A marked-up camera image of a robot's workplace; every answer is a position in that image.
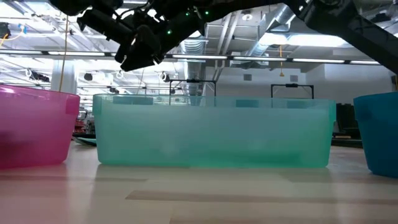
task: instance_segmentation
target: pink plastic bin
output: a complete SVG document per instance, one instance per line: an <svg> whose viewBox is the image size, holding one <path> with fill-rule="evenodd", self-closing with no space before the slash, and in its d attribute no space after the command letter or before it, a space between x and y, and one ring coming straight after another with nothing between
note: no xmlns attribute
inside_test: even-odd
<svg viewBox="0 0 398 224"><path fill-rule="evenodd" d="M0 85L0 169L62 163L80 97Z"/></svg>

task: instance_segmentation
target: plastic bin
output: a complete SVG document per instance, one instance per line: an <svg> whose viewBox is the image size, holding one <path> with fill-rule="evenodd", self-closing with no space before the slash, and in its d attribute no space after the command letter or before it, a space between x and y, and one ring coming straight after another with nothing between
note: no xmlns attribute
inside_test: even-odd
<svg viewBox="0 0 398 224"><path fill-rule="evenodd" d="M0 169L62 163L80 97L0 85Z"/></svg>
<svg viewBox="0 0 398 224"><path fill-rule="evenodd" d="M398 177L398 92L354 99L369 170Z"/></svg>
<svg viewBox="0 0 398 224"><path fill-rule="evenodd" d="M331 100L95 95L98 159L109 165L325 167Z"/></svg>

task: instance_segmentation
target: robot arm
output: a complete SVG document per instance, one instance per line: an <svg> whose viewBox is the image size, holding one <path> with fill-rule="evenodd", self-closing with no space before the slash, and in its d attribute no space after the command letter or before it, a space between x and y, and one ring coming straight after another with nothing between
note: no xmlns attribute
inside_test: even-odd
<svg viewBox="0 0 398 224"><path fill-rule="evenodd" d="M50 0L65 14L77 15L81 29L89 26L120 44L115 60L125 71L160 63L164 55L192 33L205 32L207 22L230 12L284 3L309 28L336 35L381 65L398 73L398 39L358 14L353 0L148 0L134 15L112 18L122 0ZM155 9L157 15L147 15Z"/></svg>

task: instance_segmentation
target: wooden floor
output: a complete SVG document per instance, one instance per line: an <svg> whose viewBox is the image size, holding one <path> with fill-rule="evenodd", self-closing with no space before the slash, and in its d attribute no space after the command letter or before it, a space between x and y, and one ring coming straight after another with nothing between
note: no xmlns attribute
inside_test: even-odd
<svg viewBox="0 0 398 224"><path fill-rule="evenodd" d="M369 173L359 149L327 169L102 166L72 143L53 167L0 172L1 224L398 223L398 180Z"/></svg>

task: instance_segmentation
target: teal plastic bin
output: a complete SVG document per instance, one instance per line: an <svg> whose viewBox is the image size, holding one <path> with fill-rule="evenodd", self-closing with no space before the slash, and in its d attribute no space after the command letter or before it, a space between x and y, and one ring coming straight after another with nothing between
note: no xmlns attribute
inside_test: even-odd
<svg viewBox="0 0 398 224"><path fill-rule="evenodd" d="M325 167L335 102L203 96L95 95L103 164Z"/></svg>

